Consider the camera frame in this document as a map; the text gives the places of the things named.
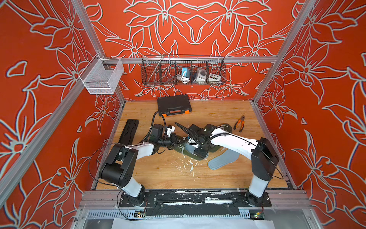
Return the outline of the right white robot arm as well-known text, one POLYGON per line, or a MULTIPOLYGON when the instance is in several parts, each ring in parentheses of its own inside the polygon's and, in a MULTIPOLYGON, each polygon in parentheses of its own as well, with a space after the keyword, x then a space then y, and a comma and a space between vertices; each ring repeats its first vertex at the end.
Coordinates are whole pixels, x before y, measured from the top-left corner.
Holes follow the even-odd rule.
POLYGON ((272 180, 279 162, 279 157, 268 139, 245 138, 211 124, 207 124, 204 128, 196 125, 187 128, 177 122, 175 125, 187 134, 185 142, 182 144, 182 152, 187 152, 190 157, 205 159, 212 149, 223 147, 228 152, 243 155, 251 160, 253 176, 244 200, 247 205, 252 207, 264 205, 266 188, 272 180))

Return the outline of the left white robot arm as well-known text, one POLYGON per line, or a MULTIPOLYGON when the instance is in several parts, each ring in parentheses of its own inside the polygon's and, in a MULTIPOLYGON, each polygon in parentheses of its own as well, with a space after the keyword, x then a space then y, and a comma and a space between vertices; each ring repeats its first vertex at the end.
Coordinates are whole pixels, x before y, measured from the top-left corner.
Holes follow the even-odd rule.
POLYGON ((115 144, 99 170, 99 178, 120 188, 135 207, 145 202, 145 188, 133 178, 136 161, 158 153, 160 148, 172 150, 185 142, 173 132, 172 126, 166 125, 164 117, 163 125, 155 124, 157 115, 163 116, 159 112, 154 113, 150 129, 139 144, 115 144))

